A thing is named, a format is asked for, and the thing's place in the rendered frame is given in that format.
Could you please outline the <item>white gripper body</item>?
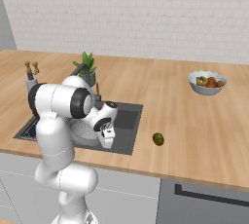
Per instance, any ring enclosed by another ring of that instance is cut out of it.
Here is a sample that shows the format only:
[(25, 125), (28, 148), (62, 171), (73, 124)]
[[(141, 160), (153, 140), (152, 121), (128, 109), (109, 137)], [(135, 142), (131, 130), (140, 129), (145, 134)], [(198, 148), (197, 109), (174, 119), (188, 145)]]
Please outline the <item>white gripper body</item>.
[(99, 134), (99, 140), (103, 148), (110, 149), (116, 135), (113, 129), (106, 129)]

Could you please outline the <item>grey colander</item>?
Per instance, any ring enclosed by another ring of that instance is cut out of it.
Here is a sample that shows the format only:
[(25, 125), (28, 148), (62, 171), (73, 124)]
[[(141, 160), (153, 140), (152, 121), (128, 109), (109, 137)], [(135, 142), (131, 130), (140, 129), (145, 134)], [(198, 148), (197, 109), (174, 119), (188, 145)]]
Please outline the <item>grey colander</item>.
[(77, 145), (97, 146), (99, 144), (96, 133), (82, 120), (68, 119), (66, 124), (71, 138)]

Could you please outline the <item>dark grey sink basin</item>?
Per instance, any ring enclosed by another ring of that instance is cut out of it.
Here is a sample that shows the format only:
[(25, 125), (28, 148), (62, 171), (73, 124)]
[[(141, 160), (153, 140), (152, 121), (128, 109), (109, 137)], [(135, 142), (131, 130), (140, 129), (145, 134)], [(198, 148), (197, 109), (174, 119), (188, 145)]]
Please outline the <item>dark grey sink basin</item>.
[[(98, 139), (93, 145), (75, 144), (78, 148), (131, 155), (138, 131), (143, 106), (118, 102), (118, 115), (114, 123), (116, 137), (110, 149), (103, 148)], [(15, 135), (15, 138), (36, 141), (36, 124), (39, 119), (33, 116)]]

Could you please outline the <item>green kiwi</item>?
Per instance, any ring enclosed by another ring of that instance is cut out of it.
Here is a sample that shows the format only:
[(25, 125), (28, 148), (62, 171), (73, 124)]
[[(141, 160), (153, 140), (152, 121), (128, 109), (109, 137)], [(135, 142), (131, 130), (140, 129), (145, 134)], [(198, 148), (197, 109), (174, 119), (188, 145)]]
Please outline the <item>green kiwi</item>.
[(162, 146), (164, 144), (164, 138), (159, 132), (153, 134), (153, 141), (157, 146)]

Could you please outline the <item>dark grey sink faucet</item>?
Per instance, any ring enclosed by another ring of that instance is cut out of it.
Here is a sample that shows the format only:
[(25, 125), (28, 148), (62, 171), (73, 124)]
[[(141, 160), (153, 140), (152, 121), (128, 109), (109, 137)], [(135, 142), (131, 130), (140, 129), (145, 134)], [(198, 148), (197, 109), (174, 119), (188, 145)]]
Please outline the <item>dark grey sink faucet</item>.
[(82, 77), (88, 85), (92, 88), (96, 86), (96, 94), (94, 95), (96, 101), (101, 100), (101, 95), (99, 93), (99, 85), (96, 82), (95, 73), (89, 72), (89, 67), (85, 63), (81, 63), (77, 68), (71, 73), (71, 75), (79, 75)]

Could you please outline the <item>light grey cupboard fronts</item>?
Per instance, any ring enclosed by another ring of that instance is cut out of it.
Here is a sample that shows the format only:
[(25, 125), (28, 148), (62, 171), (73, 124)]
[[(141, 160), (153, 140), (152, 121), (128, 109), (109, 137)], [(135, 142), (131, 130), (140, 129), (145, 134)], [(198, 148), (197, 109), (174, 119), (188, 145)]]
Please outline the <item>light grey cupboard fronts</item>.
[[(0, 153), (0, 221), (51, 224), (58, 216), (58, 192), (38, 185), (40, 161)], [(160, 180), (99, 169), (96, 189), (86, 195), (99, 224), (156, 224)]]

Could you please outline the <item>green plant in grey pot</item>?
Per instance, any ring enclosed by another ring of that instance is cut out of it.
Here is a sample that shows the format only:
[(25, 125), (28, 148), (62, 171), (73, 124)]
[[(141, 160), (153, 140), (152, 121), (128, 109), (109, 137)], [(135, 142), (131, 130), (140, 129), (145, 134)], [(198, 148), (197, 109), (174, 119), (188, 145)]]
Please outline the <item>green plant in grey pot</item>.
[[(97, 68), (96, 66), (94, 66), (94, 58), (92, 53), (90, 53), (89, 55), (87, 55), (86, 52), (82, 53), (82, 62), (85, 63), (88, 66), (89, 69), (89, 85), (91, 87), (93, 87), (95, 85), (96, 82), (96, 78), (95, 78), (95, 69)], [(72, 63), (75, 66), (79, 66), (80, 63), (77, 61), (72, 60)], [(79, 72), (79, 76), (81, 78), (83, 78), (85, 81), (87, 81), (87, 75), (86, 75), (86, 69), (83, 68), (80, 72)]]

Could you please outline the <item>white scalloped bowl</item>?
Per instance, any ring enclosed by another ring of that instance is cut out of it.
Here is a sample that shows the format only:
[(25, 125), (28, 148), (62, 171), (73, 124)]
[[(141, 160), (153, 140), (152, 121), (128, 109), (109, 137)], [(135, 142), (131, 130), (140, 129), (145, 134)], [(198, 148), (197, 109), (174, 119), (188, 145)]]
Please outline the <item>white scalloped bowl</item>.
[[(196, 83), (196, 78), (200, 76), (203, 76), (205, 78), (214, 77), (217, 82), (222, 82), (223, 86), (219, 88), (205, 88), (203, 86), (199, 86)], [(188, 80), (190, 82), (192, 89), (196, 93), (202, 95), (215, 95), (219, 93), (228, 83), (228, 80), (224, 76), (211, 71), (202, 71), (202, 70), (190, 73), (188, 76)]]

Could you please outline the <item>yellow-green fruit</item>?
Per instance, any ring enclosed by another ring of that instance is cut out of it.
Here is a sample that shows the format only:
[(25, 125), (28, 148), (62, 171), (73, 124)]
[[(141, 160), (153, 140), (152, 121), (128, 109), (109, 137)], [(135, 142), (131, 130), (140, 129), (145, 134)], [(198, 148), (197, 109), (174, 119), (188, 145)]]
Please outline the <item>yellow-green fruit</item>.
[(207, 85), (207, 79), (203, 76), (197, 77), (196, 78), (196, 84), (198, 86), (205, 87)]

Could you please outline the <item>tall grey cabinet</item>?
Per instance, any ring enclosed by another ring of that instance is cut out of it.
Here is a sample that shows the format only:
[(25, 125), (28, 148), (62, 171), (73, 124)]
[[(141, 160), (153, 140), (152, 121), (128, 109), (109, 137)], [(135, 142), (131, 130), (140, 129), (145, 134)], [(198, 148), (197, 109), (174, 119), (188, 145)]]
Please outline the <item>tall grey cabinet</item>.
[(3, 0), (0, 0), (0, 51), (17, 48)]

